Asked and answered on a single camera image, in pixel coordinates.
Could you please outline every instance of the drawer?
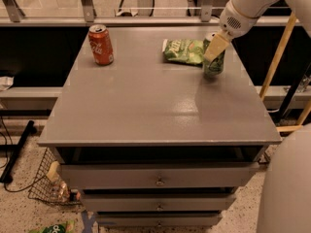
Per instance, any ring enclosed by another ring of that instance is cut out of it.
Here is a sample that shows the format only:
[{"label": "drawer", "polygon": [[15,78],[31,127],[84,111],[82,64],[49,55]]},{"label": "drawer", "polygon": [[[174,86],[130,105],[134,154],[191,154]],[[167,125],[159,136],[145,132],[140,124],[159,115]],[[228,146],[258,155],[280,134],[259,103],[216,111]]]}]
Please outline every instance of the drawer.
[{"label": "drawer", "polygon": [[71,188],[234,187],[245,185],[256,163],[193,165],[62,165],[60,175]]},{"label": "drawer", "polygon": [[234,202],[234,194],[100,194],[82,195],[90,212],[222,211]]},{"label": "drawer", "polygon": [[107,214],[97,215],[96,222],[105,227],[212,226],[222,219],[219,214]]}]

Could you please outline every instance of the concrete floor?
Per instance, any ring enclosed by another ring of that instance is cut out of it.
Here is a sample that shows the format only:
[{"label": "concrete floor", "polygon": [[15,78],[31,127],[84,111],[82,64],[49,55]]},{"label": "concrete floor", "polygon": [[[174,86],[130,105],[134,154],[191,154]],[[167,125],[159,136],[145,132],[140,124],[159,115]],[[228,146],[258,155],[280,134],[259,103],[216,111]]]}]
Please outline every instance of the concrete floor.
[{"label": "concrete floor", "polygon": [[[26,125],[26,119],[8,119],[5,120],[8,131],[12,135],[13,142],[16,143]],[[13,170],[14,181],[8,185],[9,190],[19,190],[32,184],[43,158],[45,148],[37,145],[41,130],[46,121],[44,119],[35,119],[35,127],[38,132],[29,137],[25,147],[22,149],[17,164]],[[1,144],[4,144],[4,138],[1,138]],[[269,154],[273,154],[276,146],[269,148]],[[0,158],[0,166],[5,163],[5,158]],[[223,219],[219,224],[212,228],[205,227],[170,227],[170,228],[117,228],[104,229],[100,232],[109,231],[111,233],[255,233],[257,227],[257,217],[259,212],[259,200],[262,190],[262,184],[265,176],[265,167],[252,177],[246,186],[239,187],[236,191],[237,199],[227,211],[223,211]],[[76,233],[90,233],[91,230],[84,230],[83,215],[85,208],[83,206],[74,206],[69,208],[52,207],[42,202],[29,199],[28,190],[22,192],[8,192],[4,185],[0,184],[0,233],[28,232],[30,229],[65,222],[66,220],[75,220]]]}]

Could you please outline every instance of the soda can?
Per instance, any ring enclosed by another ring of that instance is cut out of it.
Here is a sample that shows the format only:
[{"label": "soda can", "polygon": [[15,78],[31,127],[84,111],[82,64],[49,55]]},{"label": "soda can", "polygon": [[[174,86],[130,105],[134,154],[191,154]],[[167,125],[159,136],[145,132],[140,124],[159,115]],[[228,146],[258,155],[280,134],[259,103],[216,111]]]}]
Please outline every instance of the soda can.
[{"label": "soda can", "polygon": [[98,65],[109,65],[114,61],[113,47],[106,26],[92,25],[88,30],[88,39],[94,60]]}]

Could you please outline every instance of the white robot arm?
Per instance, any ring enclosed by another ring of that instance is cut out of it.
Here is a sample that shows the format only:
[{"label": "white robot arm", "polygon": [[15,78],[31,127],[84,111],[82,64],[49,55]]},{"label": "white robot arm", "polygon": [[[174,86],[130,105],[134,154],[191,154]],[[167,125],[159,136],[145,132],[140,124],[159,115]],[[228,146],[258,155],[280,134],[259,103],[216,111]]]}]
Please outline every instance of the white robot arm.
[{"label": "white robot arm", "polygon": [[[266,9],[279,0],[229,0],[220,18],[218,32],[204,57],[212,62],[236,37],[245,35]],[[285,0],[311,37],[311,0]]]}]

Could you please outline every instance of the tabletop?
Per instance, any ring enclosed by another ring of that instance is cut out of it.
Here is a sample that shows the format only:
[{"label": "tabletop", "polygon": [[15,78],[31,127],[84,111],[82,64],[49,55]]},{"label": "tabletop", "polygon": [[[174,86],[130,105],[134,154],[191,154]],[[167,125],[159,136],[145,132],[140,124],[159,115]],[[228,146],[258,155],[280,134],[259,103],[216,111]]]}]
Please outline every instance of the tabletop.
[{"label": "tabletop", "polygon": [[171,63],[164,39],[203,40],[216,26],[111,27],[114,62],[88,38],[39,139],[46,147],[252,146],[281,141],[233,46],[224,72]]}]

